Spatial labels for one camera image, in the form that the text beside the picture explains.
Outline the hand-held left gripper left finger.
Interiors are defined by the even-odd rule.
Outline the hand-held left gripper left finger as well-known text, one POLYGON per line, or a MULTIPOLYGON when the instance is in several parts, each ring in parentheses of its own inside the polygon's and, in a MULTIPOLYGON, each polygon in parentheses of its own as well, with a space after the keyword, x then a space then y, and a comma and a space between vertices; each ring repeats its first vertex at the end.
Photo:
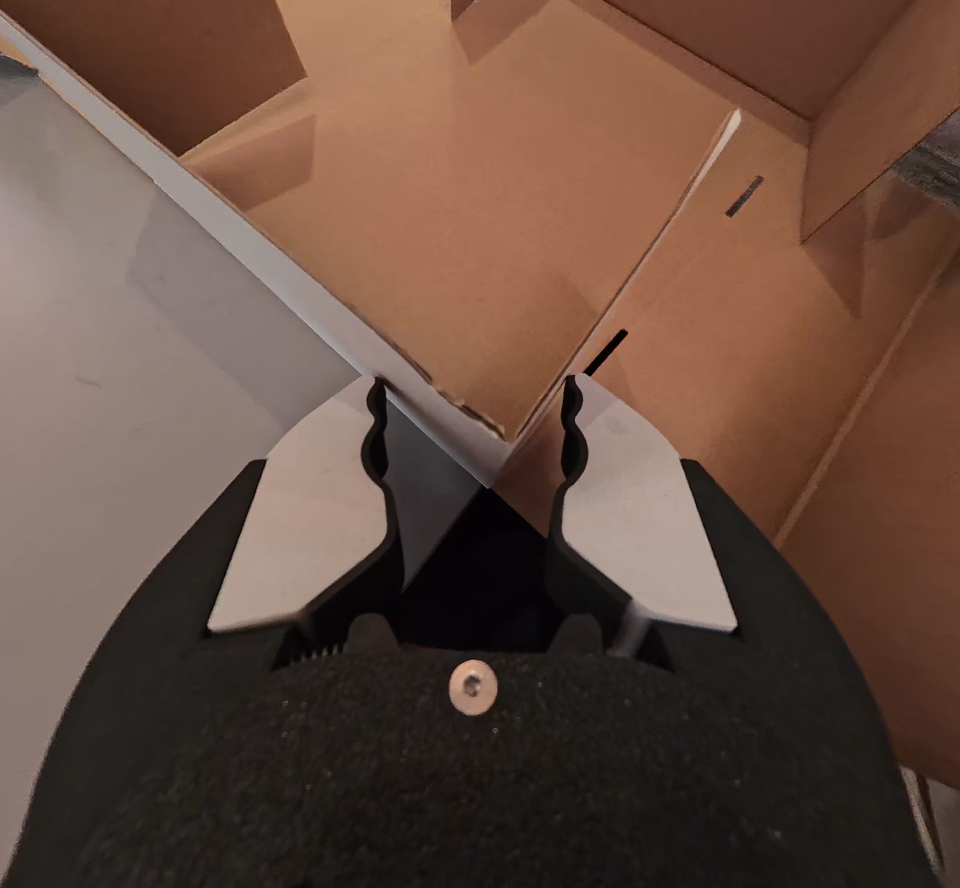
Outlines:
POLYGON ((317 649, 356 618, 390 618, 404 560, 386 483, 387 391, 362 376, 269 452, 208 617, 211 634, 294 626, 317 649))

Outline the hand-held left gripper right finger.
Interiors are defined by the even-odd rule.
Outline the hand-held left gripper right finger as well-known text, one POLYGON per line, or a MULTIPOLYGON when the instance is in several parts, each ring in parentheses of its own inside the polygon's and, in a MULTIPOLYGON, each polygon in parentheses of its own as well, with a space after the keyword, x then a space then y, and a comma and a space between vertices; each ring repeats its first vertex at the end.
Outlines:
POLYGON ((586 374, 566 378, 562 482, 551 508, 546 591, 590 616, 606 654, 635 657, 651 625, 738 628, 682 459, 642 415, 586 374))

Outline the white and brown cardboard box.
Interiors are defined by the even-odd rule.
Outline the white and brown cardboard box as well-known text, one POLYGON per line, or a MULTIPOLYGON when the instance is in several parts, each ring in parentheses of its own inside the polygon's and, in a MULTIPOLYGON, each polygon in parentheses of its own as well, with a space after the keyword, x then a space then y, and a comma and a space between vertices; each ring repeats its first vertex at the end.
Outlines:
POLYGON ((958 786, 958 0, 2 0, 2 46, 546 530, 598 372, 958 786))

